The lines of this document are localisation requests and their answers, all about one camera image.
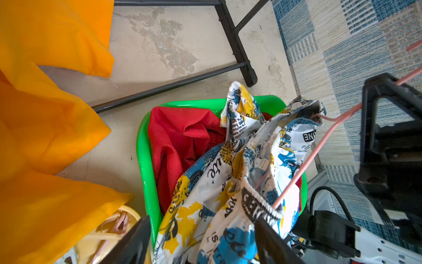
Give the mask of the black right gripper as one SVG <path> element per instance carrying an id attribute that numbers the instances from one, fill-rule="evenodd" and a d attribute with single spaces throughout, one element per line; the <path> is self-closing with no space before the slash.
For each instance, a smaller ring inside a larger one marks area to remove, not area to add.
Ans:
<path id="1" fill-rule="evenodd" d="M 422 222 L 422 93 L 383 73 L 362 90 L 355 184 L 385 224 Z"/>

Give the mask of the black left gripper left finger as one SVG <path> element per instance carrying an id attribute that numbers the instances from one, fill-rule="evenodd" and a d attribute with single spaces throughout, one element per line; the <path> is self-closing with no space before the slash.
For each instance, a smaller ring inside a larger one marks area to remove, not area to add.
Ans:
<path id="1" fill-rule="evenodd" d="M 151 221 L 140 219 L 100 264 L 144 264 L 151 239 Z"/>

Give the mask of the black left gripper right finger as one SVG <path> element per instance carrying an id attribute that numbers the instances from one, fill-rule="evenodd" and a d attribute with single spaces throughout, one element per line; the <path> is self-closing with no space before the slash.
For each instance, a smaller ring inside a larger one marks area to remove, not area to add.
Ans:
<path id="1" fill-rule="evenodd" d="M 255 231 L 261 264 L 304 264 L 262 216 L 255 223 Z"/>

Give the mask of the pink wire hanger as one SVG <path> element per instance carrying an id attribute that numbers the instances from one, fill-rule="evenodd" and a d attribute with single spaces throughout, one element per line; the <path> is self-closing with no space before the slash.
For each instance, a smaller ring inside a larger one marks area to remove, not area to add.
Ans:
<path id="1" fill-rule="evenodd" d="M 409 47 L 406 48 L 407 52 L 411 52 L 414 49 L 417 49 L 422 45 L 422 40 L 411 44 Z M 398 81 L 395 82 L 398 86 L 403 86 L 406 82 L 410 81 L 411 79 L 415 78 L 416 76 L 420 75 L 422 73 L 422 66 L 418 67 L 416 70 L 412 71 L 411 73 L 407 74 L 406 76 L 402 77 Z M 311 164 L 312 160 L 316 157 L 318 152 L 321 150 L 321 148 L 324 146 L 328 138 L 331 136 L 331 134 L 334 132 L 334 130 L 342 123 L 350 119 L 357 111 L 362 109 L 362 103 L 359 103 L 355 105 L 353 108 L 351 108 L 349 111 L 341 114 L 340 116 L 336 118 L 329 118 L 326 116 L 322 116 L 321 114 L 315 114 L 315 116 L 320 117 L 321 119 L 335 122 L 330 129 L 324 134 L 323 138 L 319 142 L 319 144 L 315 147 L 313 152 L 310 154 L 310 156 L 303 162 L 301 168 L 297 173 L 293 173 L 293 177 L 285 190 L 282 192 L 282 194 L 277 198 L 277 200 L 273 203 L 272 208 L 277 209 L 280 204 L 282 204 L 285 196 L 287 193 L 292 189 L 294 185 L 296 185 L 296 182 L 301 178 L 302 174 L 305 172 L 305 170 L 308 168 L 308 166 Z"/>

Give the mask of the white blue patterned shorts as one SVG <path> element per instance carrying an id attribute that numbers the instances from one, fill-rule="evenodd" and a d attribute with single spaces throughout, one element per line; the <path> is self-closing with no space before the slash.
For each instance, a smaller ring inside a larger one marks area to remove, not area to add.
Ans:
<path id="1" fill-rule="evenodd" d="M 231 84 L 211 148 L 178 180 L 160 225 L 155 264 L 257 264 L 255 222 L 263 216 L 285 238 L 302 212 L 301 183 L 290 186 L 326 114 L 317 100 L 295 98 L 266 120 L 239 82 Z"/>

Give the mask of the red shorts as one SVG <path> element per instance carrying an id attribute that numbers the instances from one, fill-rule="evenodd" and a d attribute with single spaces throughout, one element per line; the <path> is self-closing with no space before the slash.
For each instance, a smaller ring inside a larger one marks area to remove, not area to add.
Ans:
<path id="1" fill-rule="evenodd" d="M 208 150 L 224 142 L 226 129 L 208 109 L 155 107 L 148 136 L 160 209 L 166 213 L 179 178 Z"/>

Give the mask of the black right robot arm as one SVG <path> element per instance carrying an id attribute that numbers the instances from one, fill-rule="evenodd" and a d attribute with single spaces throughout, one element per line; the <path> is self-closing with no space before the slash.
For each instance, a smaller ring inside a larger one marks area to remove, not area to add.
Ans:
<path id="1" fill-rule="evenodd" d="M 365 81 L 361 111 L 357 189 L 371 202 L 385 227 L 401 239 L 422 244 L 422 95 L 408 81 L 383 73 Z M 293 232 L 306 248 L 334 259 L 365 264 L 419 264 L 421 254 L 399 247 L 354 223 L 350 213 L 305 212 Z"/>

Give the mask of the orange shorts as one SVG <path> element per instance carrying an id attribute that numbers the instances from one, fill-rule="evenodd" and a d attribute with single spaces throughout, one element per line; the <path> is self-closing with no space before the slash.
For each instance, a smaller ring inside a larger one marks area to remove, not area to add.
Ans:
<path id="1" fill-rule="evenodd" d="M 60 171 L 109 127 L 41 69 L 108 77 L 113 1 L 1 2 L 1 263 L 52 264 L 128 196 Z"/>

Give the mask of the yellow plastic tray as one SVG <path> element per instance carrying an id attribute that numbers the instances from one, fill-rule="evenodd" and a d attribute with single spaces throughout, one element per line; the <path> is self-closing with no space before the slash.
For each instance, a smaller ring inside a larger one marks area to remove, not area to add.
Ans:
<path id="1" fill-rule="evenodd" d="M 131 231 L 145 220 L 134 209 L 121 206 L 59 258 L 57 264 L 99 264 Z"/>

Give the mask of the green plastic basket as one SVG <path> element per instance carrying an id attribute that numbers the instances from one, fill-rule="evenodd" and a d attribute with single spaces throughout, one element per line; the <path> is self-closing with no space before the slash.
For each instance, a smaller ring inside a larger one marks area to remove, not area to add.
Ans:
<path id="1" fill-rule="evenodd" d="M 262 112 L 272 116 L 281 112 L 286 108 L 286 103 L 275 95 L 256 96 L 256 102 Z M 219 116 L 225 106 L 226 99 L 209 99 L 209 100 L 190 100 L 190 101 L 173 101 L 162 104 L 163 107 L 172 108 L 202 108 L 209 109 L 215 115 Z M 151 245 L 155 246 L 159 226 L 162 222 L 162 213 L 160 210 L 159 199 L 155 175 L 152 165 L 151 142 L 148 136 L 148 126 L 151 113 L 148 112 L 138 129 L 136 140 L 136 154 L 138 165 L 140 168 L 146 214 L 150 217 L 151 222 Z"/>

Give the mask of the black clothes rack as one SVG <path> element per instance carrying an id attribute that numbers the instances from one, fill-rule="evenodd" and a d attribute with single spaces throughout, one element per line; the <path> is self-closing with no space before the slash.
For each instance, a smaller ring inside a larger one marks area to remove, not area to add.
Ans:
<path id="1" fill-rule="evenodd" d="M 254 8 L 236 15 L 230 1 L 117 4 L 112 75 L 90 85 L 89 104 L 105 111 L 227 72 L 254 86 L 257 65 L 238 33 L 256 13 Z"/>

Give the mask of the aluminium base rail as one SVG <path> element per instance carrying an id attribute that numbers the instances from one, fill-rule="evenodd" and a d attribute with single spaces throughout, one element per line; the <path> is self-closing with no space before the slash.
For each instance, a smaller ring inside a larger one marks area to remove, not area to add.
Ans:
<path id="1" fill-rule="evenodd" d="M 310 204 L 311 196 L 314 193 L 315 189 L 321 186 L 330 186 L 330 180 L 327 174 L 326 169 L 323 169 L 321 172 L 319 172 L 314 178 L 312 178 L 308 183 L 308 199 L 307 199 L 307 205 Z"/>

